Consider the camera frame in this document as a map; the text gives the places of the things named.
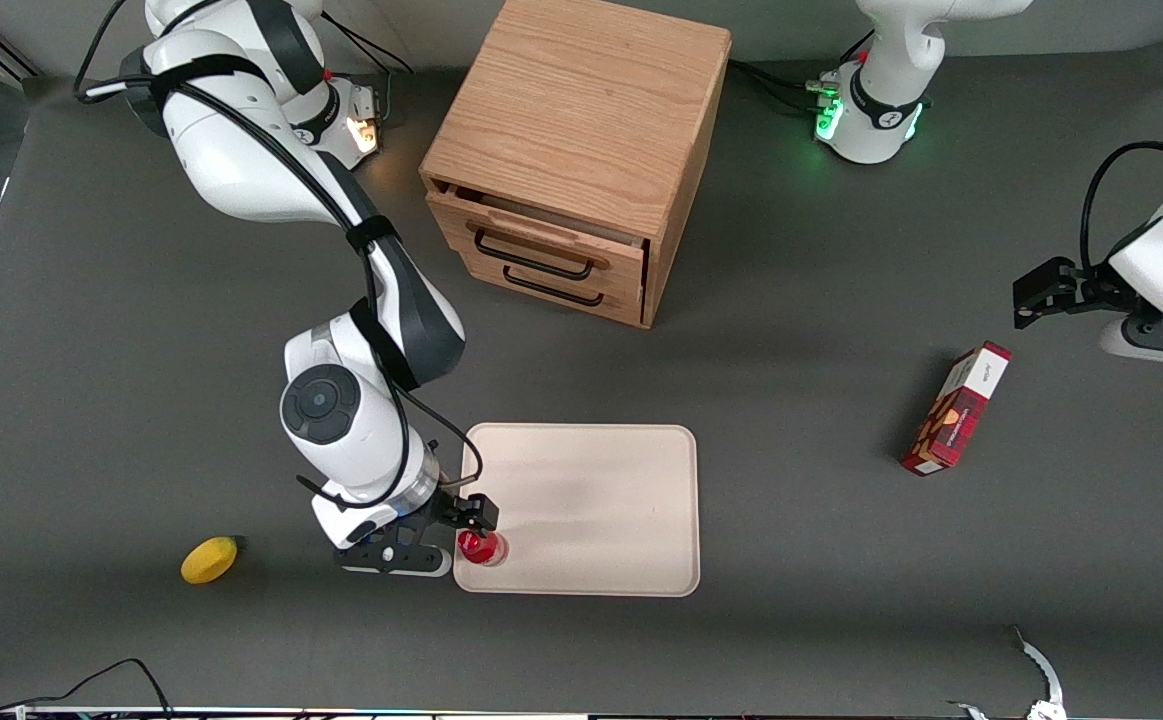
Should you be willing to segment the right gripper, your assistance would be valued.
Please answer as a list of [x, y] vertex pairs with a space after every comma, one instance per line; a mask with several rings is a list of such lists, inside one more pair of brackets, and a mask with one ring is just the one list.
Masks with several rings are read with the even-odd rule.
[[312, 509], [324, 536], [338, 550], [385, 541], [392, 528], [398, 528], [393, 542], [421, 544], [427, 529], [438, 523], [438, 516], [447, 527], [486, 534], [497, 530], [500, 516], [497, 502], [488, 496], [458, 497], [444, 489], [404, 489], [369, 509], [343, 509], [337, 502], [313, 496]]

